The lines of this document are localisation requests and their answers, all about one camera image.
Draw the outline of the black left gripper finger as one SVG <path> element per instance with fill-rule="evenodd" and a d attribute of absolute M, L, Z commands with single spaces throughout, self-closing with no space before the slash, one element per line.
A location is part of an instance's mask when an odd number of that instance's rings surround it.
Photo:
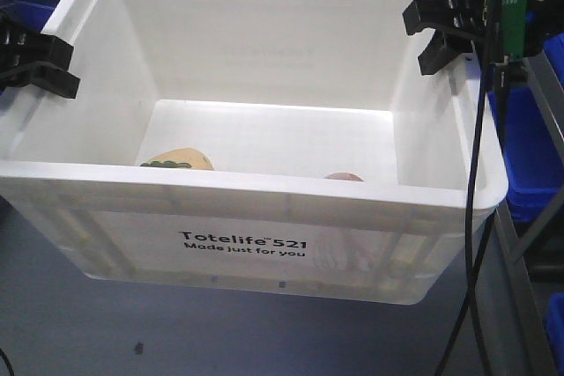
<path fill-rule="evenodd" d="M 34 85 L 65 99 L 75 99 L 80 79 L 67 70 L 30 63 L 1 72 L 1 90 Z"/>
<path fill-rule="evenodd" d="M 68 70 L 73 46 L 49 34 L 38 33 L 1 11 L 1 72 L 18 73 L 34 66 Z"/>

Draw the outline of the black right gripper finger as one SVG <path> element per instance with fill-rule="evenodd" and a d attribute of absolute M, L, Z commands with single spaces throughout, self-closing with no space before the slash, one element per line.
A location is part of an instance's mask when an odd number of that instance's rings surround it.
<path fill-rule="evenodd" d="M 484 37 L 485 0 L 412 0 L 403 11 L 408 35 L 431 28 L 457 37 Z"/>
<path fill-rule="evenodd" d="M 473 42 L 465 35 L 450 30 L 435 30 L 431 40 L 418 56 L 422 76 L 432 76 L 462 54 L 473 51 Z"/>

